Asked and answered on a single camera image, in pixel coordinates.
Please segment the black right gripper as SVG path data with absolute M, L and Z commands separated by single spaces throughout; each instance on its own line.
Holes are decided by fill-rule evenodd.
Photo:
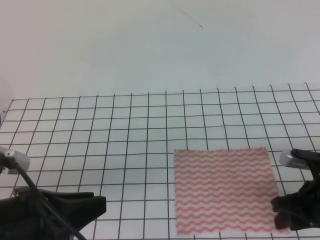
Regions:
M 320 227 L 320 182 L 306 181 L 298 192 L 276 196 L 271 201 L 276 229 Z M 292 214 L 281 210 L 292 210 Z

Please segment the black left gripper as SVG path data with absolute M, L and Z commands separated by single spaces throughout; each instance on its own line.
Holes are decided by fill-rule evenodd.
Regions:
M 72 200 L 70 223 L 78 231 L 107 211 L 106 198 L 92 192 L 47 192 L 48 199 Z M 72 240 L 71 233 L 49 213 L 29 187 L 13 190 L 13 197 L 0 201 L 2 240 Z

